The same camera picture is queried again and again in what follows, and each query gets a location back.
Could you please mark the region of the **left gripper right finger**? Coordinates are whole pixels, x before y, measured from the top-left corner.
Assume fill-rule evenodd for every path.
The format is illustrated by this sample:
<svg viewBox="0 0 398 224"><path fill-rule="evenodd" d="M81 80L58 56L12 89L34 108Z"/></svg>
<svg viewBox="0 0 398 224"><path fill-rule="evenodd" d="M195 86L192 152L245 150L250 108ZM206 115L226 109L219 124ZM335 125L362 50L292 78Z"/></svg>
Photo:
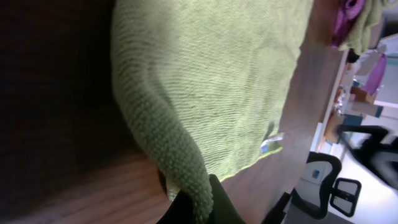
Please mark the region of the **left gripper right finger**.
<svg viewBox="0 0 398 224"><path fill-rule="evenodd" d="M223 186L214 174L209 175L213 195L213 210L210 214L211 224L245 224L234 208Z"/></svg>

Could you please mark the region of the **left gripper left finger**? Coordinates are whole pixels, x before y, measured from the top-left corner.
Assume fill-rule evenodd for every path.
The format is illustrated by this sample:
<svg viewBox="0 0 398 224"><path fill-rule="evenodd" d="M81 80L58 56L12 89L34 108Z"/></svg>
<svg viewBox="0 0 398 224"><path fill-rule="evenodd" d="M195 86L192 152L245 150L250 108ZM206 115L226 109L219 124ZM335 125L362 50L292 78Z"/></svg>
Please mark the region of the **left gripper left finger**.
<svg viewBox="0 0 398 224"><path fill-rule="evenodd" d="M191 198L180 191L157 224L196 224Z"/></svg>

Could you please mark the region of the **light green cloth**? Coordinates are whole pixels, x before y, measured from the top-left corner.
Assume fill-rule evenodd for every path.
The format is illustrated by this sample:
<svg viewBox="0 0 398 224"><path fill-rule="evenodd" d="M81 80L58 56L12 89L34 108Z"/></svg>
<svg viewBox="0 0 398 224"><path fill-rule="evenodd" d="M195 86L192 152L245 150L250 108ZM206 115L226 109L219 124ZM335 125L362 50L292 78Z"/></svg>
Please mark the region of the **light green cloth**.
<svg viewBox="0 0 398 224"><path fill-rule="evenodd" d="M134 139L192 201L215 205L227 179L280 151L282 110L311 1L117 0L111 25L115 99Z"/></svg>

